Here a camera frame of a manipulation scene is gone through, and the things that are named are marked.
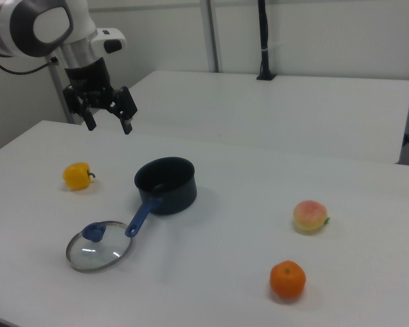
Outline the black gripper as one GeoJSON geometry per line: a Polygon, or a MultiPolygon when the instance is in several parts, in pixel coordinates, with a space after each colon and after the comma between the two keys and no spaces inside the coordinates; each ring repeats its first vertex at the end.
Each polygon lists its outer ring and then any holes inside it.
{"type": "Polygon", "coordinates": [[[70,82],[63,90],[67,108],[70,113],[83,118],[89,131],[96,128],[91,107],[108,108],[107,111],[120,120],[124,134],[131,133],[137,106],[127,87],[113,89],[103,58],[85,67],[65,68],[65,73],[70,82]]]}

